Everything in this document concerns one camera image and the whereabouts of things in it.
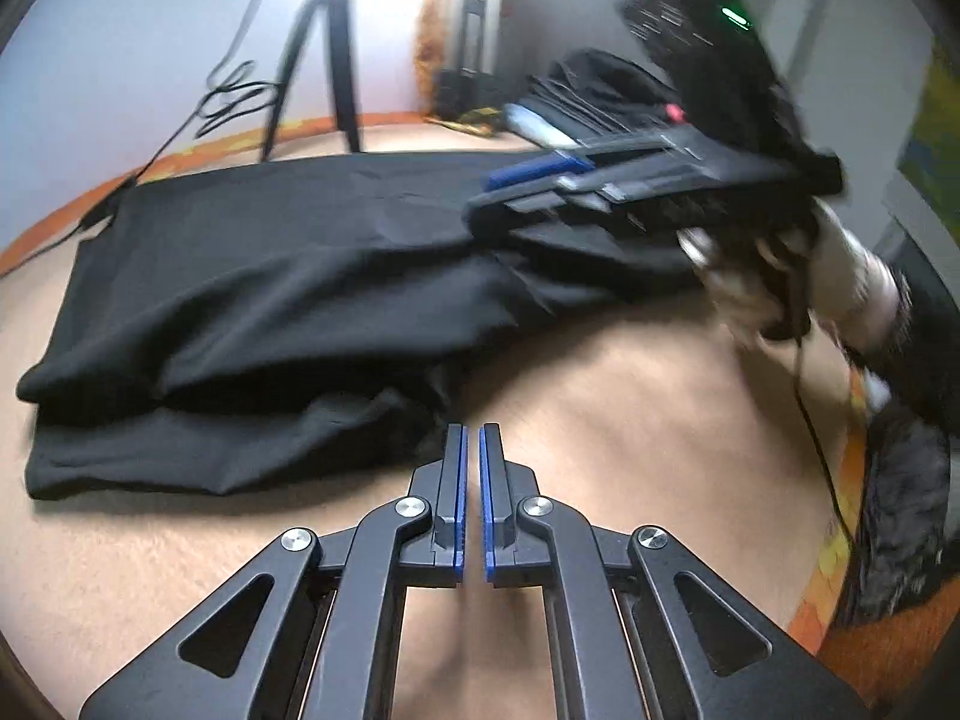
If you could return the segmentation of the right hand in white glove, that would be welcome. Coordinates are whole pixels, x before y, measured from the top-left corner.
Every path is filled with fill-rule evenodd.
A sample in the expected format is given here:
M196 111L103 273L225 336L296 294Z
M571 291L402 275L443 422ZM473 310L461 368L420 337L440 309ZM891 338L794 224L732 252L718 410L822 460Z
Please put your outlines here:
M743 346L805 333L814 319L839 343L866 353L895 325L900 291L893 271L843 226L825 203L812 229L736 241L717 232L677 234L722 323Z

